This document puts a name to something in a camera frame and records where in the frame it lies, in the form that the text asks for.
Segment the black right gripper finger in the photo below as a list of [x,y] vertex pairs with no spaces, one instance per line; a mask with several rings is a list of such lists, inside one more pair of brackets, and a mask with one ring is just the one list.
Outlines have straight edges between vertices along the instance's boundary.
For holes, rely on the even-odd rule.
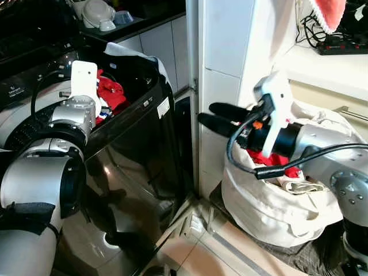
[[222,122],[246,122],[257,118],[252,110],[232,105],[231,103],[215,102],[209,105],[209,110],[216,121]]
[[219,116],[217,114],[199,113],[198,122],[211,132],[223,137],[230,137],[236,133],[245,119],[247,119],[249,113]]

